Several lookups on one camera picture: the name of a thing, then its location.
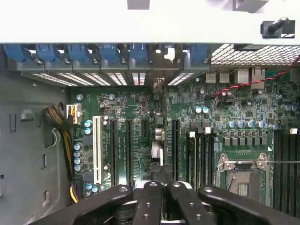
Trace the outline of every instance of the red wire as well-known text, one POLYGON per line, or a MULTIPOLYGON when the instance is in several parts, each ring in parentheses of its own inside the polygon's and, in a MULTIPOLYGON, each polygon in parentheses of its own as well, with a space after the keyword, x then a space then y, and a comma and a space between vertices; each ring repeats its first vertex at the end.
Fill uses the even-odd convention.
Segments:
POLYGON ((233 86, 231 86, 231 87, 224 88, 224 89, 222 89, 221 91, 217 91, 217 92, 216 92, 216 95, 219 95, 219 94, 221 94, 222 91, 226 91, 226 90, 229 90, 229 89, 239 88, 239 87, 242 87, 242 86, 248 86, 248 85, 251 85, 251 84, 253 84, 253 83, 262 83, 262 82, 265 82, 265 81, 274 80, 274 79, 276 79, 277 77, 286 74, 286 73, 287 73, 287 72, 288 72, 288 71, 289 71, 289 70, 290 70, 290 69, 291 69, 291 68, 292 68, 299 60, 300 60, 300 55, 295 59, 295 61, 294 61, 291 65, 288 66, 288 68, 286 68, 285 70, 279 72, 278 74, 276 74, 276 75, 274 75, 274 76, 272 76, 272 77, 268 77, 268 78, 266 78, 266 79, 264 79, 264 80, 253 81, 253 82, 250 82, 250 83, 242 83, 242 84, 239 84, 239 85, 233 85, 233 86))

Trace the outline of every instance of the white connector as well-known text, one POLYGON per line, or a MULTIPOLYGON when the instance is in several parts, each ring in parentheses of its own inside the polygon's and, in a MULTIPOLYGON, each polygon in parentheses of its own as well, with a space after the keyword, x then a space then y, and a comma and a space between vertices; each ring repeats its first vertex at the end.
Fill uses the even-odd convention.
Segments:
POLYGON ((83 112, 81 110, 81 105, 67 105, 67 117, 72 113, 72 107, 74 107, 74 122, 73 124, 81 124, 83 112))

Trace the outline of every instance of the ventilation grille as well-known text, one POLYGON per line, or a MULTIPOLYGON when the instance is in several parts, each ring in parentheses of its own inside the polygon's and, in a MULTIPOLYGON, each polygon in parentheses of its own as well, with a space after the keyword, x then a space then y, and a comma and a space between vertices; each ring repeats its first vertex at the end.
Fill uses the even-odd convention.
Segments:
POLYGON ((145 84, 146 73, 132 73, 132 79, 135 86, 143 86, 145 84))
POLYGON ((43 78, 43 79, 49 80, 49 81, 52 81, 52 82, 61 83, 61 84, 64 84, 66 86, 77 86, 74 83, 70 83, 70 82, 61 80, 61 79, 56 78, 54 76, 51 76, 49 74, 32 74, 32 75, 37 76, 39 78, 43 78))
POLYGON ((110 78, 112 78, 113 81, 116 82, 117 85, 119 86, 127 86, 126 81, 124 80, 123 76, 121 73, 108 73, 110 78))
POLYGON ((80 83, 80 84, 83 84, 84 86, 94 86, 92 83, 88 82, 88 81, 85 81, 84 79, 78 77, 78 76, 75 76, 74 74, 71 74, 71 73, 58 73, 57 75, 60 75, 60 76, 63 76, 69 80, 72 80, 72 81, 75 81, 77 83, 80 83))
POLYGON ((86 76, 87 78, 91 79, 92 81, 100 84, 101 86, 110 86, 108 82, 106 82, 103 78, 101 78, 96 73, 83 73, 82 75, 86 76))
POLYGON ((188 79, 190 76, 192 76, 194 73, 181 73, 177 77, 174 78, 170 83, 168 83, 168 86, 176 86, 183 82, 184 80, 188 79))
POLYGON ((211 65, 289 65, 299 54, 300 46, 249 45, 247 51, 235 51, 233 44, 224 44, 212 54, 211 65))

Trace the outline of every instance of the pci slot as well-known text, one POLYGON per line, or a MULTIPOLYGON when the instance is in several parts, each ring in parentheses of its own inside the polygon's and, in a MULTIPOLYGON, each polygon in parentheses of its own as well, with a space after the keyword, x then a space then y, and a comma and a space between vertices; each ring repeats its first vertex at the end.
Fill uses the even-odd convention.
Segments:
POLYGON ((119 137, 118 120, 110 120, 110 144, 111 144, 111 180, 112 186, 119 184, 119 137))
POLYGON ((172 120, 172 164, 173 178, 179 180, 180 120, 172 120))
POLYGON ((194 131, 187 132, 186 181, 196 191, 199 186, 199 139, 195 135, 194 131))
POLYGON ((132 120, 125 121, 125 151, 126 151, 126 180, 127 185, 133 187, 133 122, 132 120))
POLYGON ((103 180, 103 142, 102 117, 93 116, 93 169, 94 183, 101 184, 103 180))
POLYGON ((148 120, 141 120, 142 139, 148 139, 149 123, 148 120))

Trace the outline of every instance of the cable bundle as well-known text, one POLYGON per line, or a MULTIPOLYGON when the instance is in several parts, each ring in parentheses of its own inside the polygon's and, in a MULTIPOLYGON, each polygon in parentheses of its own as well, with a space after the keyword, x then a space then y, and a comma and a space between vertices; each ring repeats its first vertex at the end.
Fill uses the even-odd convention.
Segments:
POLYGON ((73 127, 73 116, 69 115, 66 120, 56 105, 45 108, 43 110, 43 116, 48 124, 60 131, 60 135, 63 139, 67 175, 68 179, 72 180, 74 177, 74 165, 72 160, 72 138, 70 129, 73 127))

